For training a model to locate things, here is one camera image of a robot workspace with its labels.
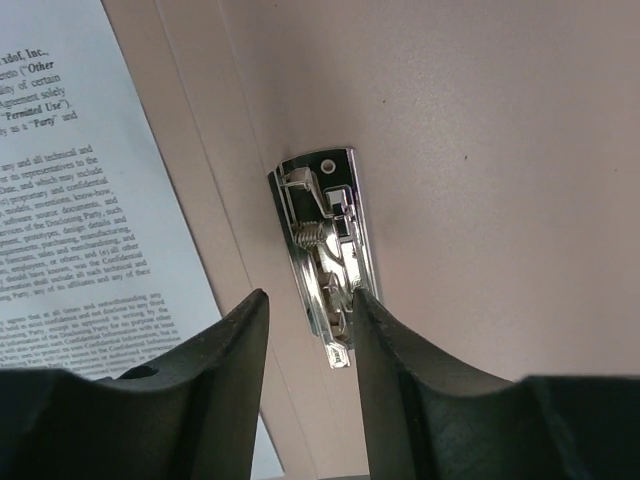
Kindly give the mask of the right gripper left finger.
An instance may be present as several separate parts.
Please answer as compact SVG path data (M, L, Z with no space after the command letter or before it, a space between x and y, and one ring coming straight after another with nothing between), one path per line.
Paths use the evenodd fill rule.
M247 479L269 334L269 299L118 378L62 369L1 373L5 479Z

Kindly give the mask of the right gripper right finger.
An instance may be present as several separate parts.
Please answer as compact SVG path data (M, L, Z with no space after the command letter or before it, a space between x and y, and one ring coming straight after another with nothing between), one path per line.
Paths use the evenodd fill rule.
M508 381L412 331L368 291L352 326L374 479L635 479L639 380Z

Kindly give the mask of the white text document sheet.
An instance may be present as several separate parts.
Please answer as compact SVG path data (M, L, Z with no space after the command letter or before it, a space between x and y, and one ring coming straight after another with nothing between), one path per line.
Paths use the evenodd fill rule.
M227 314L102 4L3 2L1 373L115 379ZM282 473L259 413L247 479Z

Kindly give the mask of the beige paper folder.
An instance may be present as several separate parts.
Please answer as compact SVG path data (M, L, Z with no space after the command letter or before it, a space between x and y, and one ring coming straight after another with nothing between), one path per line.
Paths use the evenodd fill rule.
M639 370L635 1L108 1L219 308L271 306L288 479L368 471L267 176L356 151L385 307L499 377Z

